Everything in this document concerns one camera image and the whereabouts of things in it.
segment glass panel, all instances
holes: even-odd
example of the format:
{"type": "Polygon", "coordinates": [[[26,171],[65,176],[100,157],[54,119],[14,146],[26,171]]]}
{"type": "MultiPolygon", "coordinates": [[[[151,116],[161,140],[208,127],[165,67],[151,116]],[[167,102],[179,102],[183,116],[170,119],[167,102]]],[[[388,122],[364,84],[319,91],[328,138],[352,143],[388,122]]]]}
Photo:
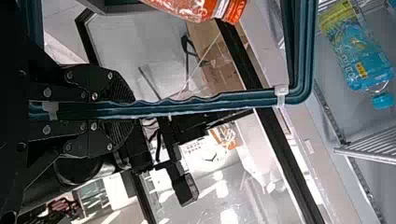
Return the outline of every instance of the glass panel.
{"type": "MultiPolygon", "coordinates": [[[[269,34],[276,44],[283,41],[277,20],[271,22],[274,33],[269,34]]],[[[185,22],[152,10],[96,15],[86,26],[101,66],[120,72],[137,100],[207,98],[244,89],[215,21],[185,22]]],[[[235,27],[252,51],[240,24],[235,27]]]]}
{"type": "Polygon", "coordinates": [[[255,115],[209,133],[180,147],[197,202],[181,207],[165,170],[141,175],[158,223],[303,223],[255,115]]]}

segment wire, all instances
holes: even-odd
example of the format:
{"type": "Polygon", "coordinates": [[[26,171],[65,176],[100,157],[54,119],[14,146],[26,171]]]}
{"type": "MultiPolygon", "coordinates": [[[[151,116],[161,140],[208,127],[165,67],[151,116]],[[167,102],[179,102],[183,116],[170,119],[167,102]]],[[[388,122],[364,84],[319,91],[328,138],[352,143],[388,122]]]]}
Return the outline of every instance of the wire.
{"type": "Polygon", "coordinates": [[[154,86],[152,85],[152,83],[149,81],[149,79],[146,77],[145,73],[143,72],[141,67],[137,67],[137,70],[139,70],[140,74],[142,75],[143,79],[146,80],[146,82],[148,83],[148,86],[151,88],[151,90],[154,92],[155,96],[158,98],[158,100],[161,101],[161,96],[160,94],[157,92],[157,90],[155,90],[154,86]]]}
{"type": "Polygon", "coordinates": [[[158,122],[157,120],[154,120],[150,124],[143,124],[143,127],[150,127],[150,126],[156,124],[157,122],[158,122]]]}
{"type": "Polygon", "coordinates": [[[192,79],[192,77],[194,76],[195,72],[198,70],[198,68],[200,67],[200,64],[204,61],[204,58],[206,57],[206,54],[209,53],[209,51],[212,49],[212,47],[216,44],[216,40],[218,40],[220,36],[220,33],[218,33],[218,35],[216,36],[216,38],[213,40],[213,42],[209,45],[209,47],[207,48],[205,54],[202,56],[201,60],[198,62],[197,65],[195,65],[194,70],[192,70],[191,74],[189,75],[189,77],[187,78],[187,80],[184,82],[183,86],[181,87],[181,90],[178,92],[176,99],[178,99],[180,97],[180,94],[183,92],[183,90],[186,89],[187,85],[189,84],[189,81],[192,79]]]}
{"type": "Polygon", "coordinates": [[[155,152],[155,161],[160,162],[161,156],[161,132],[157,132],[157,151],[155,152]]]}
{"type": "Polygon", "coordinates": [[[160,129],[155,130],[155,132],[149,137],[148,141],[151,143],[154,137],[157,135],[157,133],[160,131],[160,129]]]}

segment metal shelf rail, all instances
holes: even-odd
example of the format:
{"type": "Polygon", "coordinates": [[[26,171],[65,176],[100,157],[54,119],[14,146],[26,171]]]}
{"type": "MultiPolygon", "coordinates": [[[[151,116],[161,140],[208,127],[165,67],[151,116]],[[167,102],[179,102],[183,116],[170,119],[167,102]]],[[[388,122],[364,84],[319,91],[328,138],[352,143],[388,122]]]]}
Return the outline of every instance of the metal shelf rail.
{"type": "MultiPolygon", "coordinates": [[[[376,141],[376,139],[374,139],[372,141],[370,141],[370,140],[363,140],[362,142],[358,141],[353,146],[349,145],[348,141],[345,138],[343,131],[340,129],[339,125],[337,124],[335,117],[332,114],[332,110],[330,109],[329,105],[327,104],[322,91],[320,90],[319,84],[315,80],[314,80],[314,94],[320,104],[320,107],[321,107],[327,121],[329,121],[329,123],[331,125],[332,131],[334,132],[334,135],[336,136],[336,141],[337,141],[338,145],[340,146],[340,148],[344,147],[344,146],[351,146],[353,148],[353,146],[356,146],[356,145],[367,146],[368,145],[367,143],[372,143],[373,141],[375,141],[375,143],[379,144],[380,141],[376,141]]],[[[392,133],[393,134],[391,134],[390,137],[394,137],[394,135],[396,135],[396,129],[393,128],[392,133]]],[[[335,149],[334,152],[339,153],[341,150],[342,149],[335,149]]],[[[385,220],[385,218],[381,212],[381,209],[379,208],[378,203],[376,202],[376,200],[373,196],[373,193],[371,192],[370,187],[368,186],[368,184],[366,182],[366,179],[364,178],[363,174],[361,173],[361,168],[359,167],[355,158],[353,158],[356,156],[352,155],[351,153],[345,153],[345,151],[343,151],[343,153],[341,153],[341,154],[346,156],[346,162],[348,163],[349,167],[352,169],[354,175],[356,176],[358,183],[361,187],[361,191],[362,191],[363,195],[366,197],[366,199],[372,206],[373,210],[375,211],[375,214],[378,217],[379,223],[386,224],[387,221],[385,220]]]]}

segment black metal frame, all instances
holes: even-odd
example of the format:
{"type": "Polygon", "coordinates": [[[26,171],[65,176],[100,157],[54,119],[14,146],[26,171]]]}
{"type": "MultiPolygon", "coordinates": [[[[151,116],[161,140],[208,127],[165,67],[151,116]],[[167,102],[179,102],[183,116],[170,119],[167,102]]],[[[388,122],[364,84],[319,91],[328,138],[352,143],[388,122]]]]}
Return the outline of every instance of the black metal frame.
{"type": "MultiPolygon", "coordinates": [[[[294,18],[294,12],[300,5],[300,1],[281,1],[285,6],[282,7],[282,15],[283,18],[285,18],[283,21],[283,28],[285,34],[285,43],[288,43],[286,46],[286,53],[288,58],[288,68],[291,68],[291,71],[289,70],[289,77],[290,85],[292,86],[296,83],[294,75],[295,73],[293,73],[292,70],[302,69],[298,67],[298,62],[302,59],[299,58],[299,47],[296,45],[296,43],[299,43],[297,39],[298,33],[294,29],[294,27],[297,27],[296,24],[298,24],[300,20],[300,18],[294,18]]],[[[89,20],[93,15],[94,13],[92,11],[85,9],[81,15],[76,18],[76,26],[78,27],[84,47],[86,47],[85,50],[90,63],[97,63],[98,58],[94,52],[91,38],[88,35],[87,27],[85,26],[87,20],[89,20]]],[[[228,50],[231,52],[236,68],[238,69],[246,88],[248,90],[262,89],[262,84],[260,83],[253,64],[249,59],[242,40],[236,32],[234,26],[220,20],[217,20],[217,25],[228,47],[228,50]]],[[[324,224],[324,219],[319,212],[319,209],[312,197],[312,194],[310,193],[308,186],[306,185],[304,176],[291,151],[290,145],[285,134],[283,133],[279,121],[277,120],[274,110],[272,108],[258,108],[256,109],[256,112],[263,128],[267,133],[270,143],[275,151],[276,157],[282,166],[283,173],[289,182],[291,191],[302,211],[305,222],[309,224],[324,224]]],[[[143,209],[150,209],[149,200],[147,199],[146,195],[140,195],[139,201],[141,201],[140,203],[143,209]]],[[[151,222],[151,218],[153,218],[153,216],[150,213],[152,214],[152,212],[146,211],[145,218],[148,220],[148,223],[155,223],[155,220],[154,222],[151,222]]]]}

